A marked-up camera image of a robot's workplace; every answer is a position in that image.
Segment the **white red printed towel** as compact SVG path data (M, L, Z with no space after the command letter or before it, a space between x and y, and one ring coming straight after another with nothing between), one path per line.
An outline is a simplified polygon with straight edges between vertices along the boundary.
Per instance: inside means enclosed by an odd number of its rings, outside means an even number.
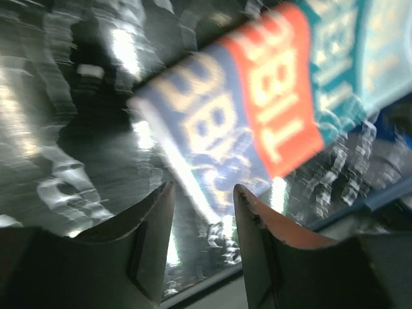
M410 1L288 1L129 101L211 222L411 91Z

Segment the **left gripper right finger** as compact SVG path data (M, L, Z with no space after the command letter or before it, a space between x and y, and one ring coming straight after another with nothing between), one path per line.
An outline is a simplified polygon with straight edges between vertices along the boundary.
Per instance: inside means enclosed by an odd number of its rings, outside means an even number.
M366 238L312 232L241 184L233 197L249 308L393 307Z

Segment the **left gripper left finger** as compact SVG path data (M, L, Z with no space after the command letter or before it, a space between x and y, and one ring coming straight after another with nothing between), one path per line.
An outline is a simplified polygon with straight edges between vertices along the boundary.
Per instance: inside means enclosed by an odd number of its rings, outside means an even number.
M174 212L165 182L74 238L1 229L2 308L158 308Z

